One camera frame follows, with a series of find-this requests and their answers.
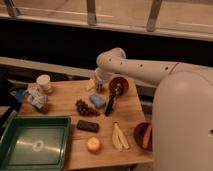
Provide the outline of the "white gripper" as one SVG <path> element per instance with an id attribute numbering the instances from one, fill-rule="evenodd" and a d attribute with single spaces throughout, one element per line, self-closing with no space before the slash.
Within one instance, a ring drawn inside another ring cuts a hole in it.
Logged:
<path id="1" fill-rule="evenodd" d="M 104 84 L 106 83 L 111 77 L 109 72 L 105 72 L 100 68 L 96 68 L 94 71 L 94 79 L 97 84 Z M 86 83 L 86 90 L 90 91 L 95 87 L 95 82 L 93 79 L 89 79 Z"/>

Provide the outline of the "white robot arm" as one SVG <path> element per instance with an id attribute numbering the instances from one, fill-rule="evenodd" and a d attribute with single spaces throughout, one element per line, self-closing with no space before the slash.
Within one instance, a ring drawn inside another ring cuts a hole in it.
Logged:
<path id="1" fill-rule="evenodd" d="M 99 54 L 96 64 L 100 83 L 121 74 L 156 87 L 154 171 L 213 171 L 213 67 L 131 60 L 121 48 Z"/>

